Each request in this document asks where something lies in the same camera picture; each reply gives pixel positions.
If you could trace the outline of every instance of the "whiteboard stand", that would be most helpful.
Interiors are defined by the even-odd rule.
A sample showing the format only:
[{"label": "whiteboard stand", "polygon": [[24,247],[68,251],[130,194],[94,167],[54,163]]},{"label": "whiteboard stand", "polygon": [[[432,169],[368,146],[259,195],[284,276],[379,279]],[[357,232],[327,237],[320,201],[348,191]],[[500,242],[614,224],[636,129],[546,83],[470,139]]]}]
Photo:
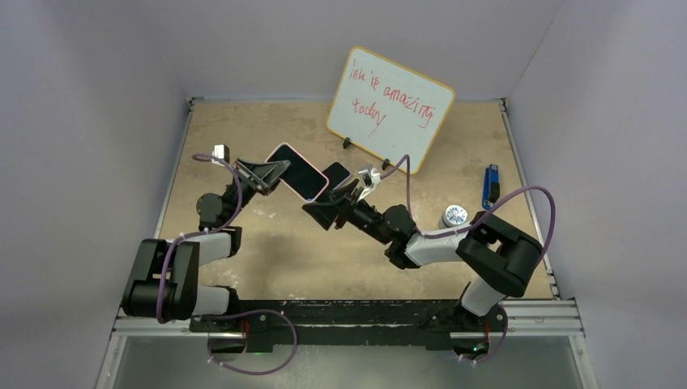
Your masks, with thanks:
[{"label": "whiteboard stand", "polygon": [[348,55],[326,126],[383,160],[386,169],[405,154],[417,173],[455,100],[455,92],[362,47]]}]

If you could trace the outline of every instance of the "phone case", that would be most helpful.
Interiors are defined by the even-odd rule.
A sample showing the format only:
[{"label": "phone case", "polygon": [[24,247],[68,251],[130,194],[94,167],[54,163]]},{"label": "phone case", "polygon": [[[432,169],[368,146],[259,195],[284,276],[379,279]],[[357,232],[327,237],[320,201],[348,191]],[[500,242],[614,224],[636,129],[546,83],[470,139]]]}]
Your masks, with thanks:
[{"label": "phone case", "polygon": [[281,178],[279,179],[284,185],[288,186],[288,188],[289,188],[290,190],[292,190],[293,193],[296,194],[296,196],[300,197],[301,200],[305,201],[306,203],[312,203],[312,202],[315,201],[318,197],[320,197],[320,195],[322,194],[322,192],[324,192],[325,189],[329,186],[329,178],[328,178],[327,176],[325,176],[324,173],[322,173],[322,172],[320,171],[320,169],[316,168],[315,165],[311,164],[309,160],[307,160],[302,154],[300,154],[300,153],[298,152],[298,150],[296,150],[295,148],[293,148],[290,144],[288,144],[288,143],[286,143],[286,142],[282,142],[282,143],[280,143],[279,145],[277,145],[277,147],[275,147],[275,149],[272,150],[272,152],[270,153],[270,155],[267,156],[267,158],[265,159],[265,162],[268,162],[268,161],[270,160],[270,158],[275,154],[275,152],[277,152],[277,150],[279,150],[279,148],[282,147],[282,146],[284,146],[284,145],[286,145],[288,148],[292,149],[293,152],[295,152],[296,154],[298,154],[298,156],[300,156],[301,158],[303,158],[303,160],[304,160],[305,162],[307,162],[308,165],[312,166],[313,169],[315,169],[315,171],[317,171],[318,173],[320,173],[321,176],[324,177],[324,180],[325,180],[324,186],[323,186],[322,189],[315,195],[315,197],[314,197],[313,199],[311,199],[311,200],[303,199],[303,196],[301,196],[301,194],[299,194],[298,192],[296,192],[289,184],[286,183],[286,181],[282,180]]}]

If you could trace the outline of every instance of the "black screen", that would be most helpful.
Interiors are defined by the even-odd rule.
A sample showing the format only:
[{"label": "black screen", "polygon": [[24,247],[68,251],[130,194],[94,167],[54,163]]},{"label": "black screen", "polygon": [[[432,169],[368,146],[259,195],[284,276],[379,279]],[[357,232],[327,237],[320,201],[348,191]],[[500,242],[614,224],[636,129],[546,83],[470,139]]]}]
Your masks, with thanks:
[{"label": "black screen", "polygon": [[338,188],[351,177],[351,172],[344,168],[344,166],[339,162],[329,165],[329,167],[324,169],[322,172],[327,178],[329,178],[329,186],[326,188],[327,190]]},{"label": "black screen", "polygon": [[281,175],[281,180],[293,191],[298,193],[305,201],[313,201],[326,188],[328,180],[314,168],[303,156],[286,143],[280,144],[267,162],[275,160],[288,160],[291,164],[286,172]]}]

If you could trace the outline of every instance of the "wooden table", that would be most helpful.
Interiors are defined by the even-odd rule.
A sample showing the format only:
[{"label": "wooden table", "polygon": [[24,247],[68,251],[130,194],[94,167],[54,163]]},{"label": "wooden table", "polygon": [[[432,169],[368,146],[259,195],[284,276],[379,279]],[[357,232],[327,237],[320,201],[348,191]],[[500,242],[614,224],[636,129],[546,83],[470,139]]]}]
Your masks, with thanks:
[{"label": "wooden table", "polygon": [[[176,237],[198,226],[195,203],[207,192],[221,194],[231,175],[217,165],[191,159],[225,143],[231,159],[264,161],[277,144],[288,142],[320,169],[337,160],[356,172],[382,162],[326,127],[329,103],[197,103],[186,136],[177,175],[164,215],[161,237]],[[450,204],[467,209],[469,219],[481,210],[484,168],[497,164],[501,193],[521,186],[518,169],[497,103],[456,103],[420,171],[412,176],[412,214],[422,230],[437,228]],[[405,177],[397,172],[367,201],[382,212],[405,204]],[[286,186],[269,197],[256,195],[233,225],[243,227],[239,253],[200,269],[201,284],[236,287],[241,298],[457,298],[475,273],[464,263],[435,263],[399,270],[389,263],[385,247],[354,226],[323,230],[301,210],[303,204]],[[524,196],[497,214],[536,236]],[[551,298],[540,265],[525,297]]]}]

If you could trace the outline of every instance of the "gray wall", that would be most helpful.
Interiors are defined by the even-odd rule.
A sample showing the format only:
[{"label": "gray wall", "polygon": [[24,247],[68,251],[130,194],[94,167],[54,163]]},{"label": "gray wall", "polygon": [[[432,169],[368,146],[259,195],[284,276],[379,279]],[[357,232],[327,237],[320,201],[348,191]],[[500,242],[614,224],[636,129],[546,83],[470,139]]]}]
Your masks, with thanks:
[{"label": "gray wall", "polygon": [[562,0],[139,0],[186,93],[331,98],[355,45],[509,96]]},{"label": "gray wall", "polygon": [[184,96],[129,1],[0,2],[0,382],[93,387]]},{"label": "gray wall", "polygon": [[[685,387],[687,2],[568,0],[513,94],[602,387]],[[548,206],[536,199],[548,218]]]}]

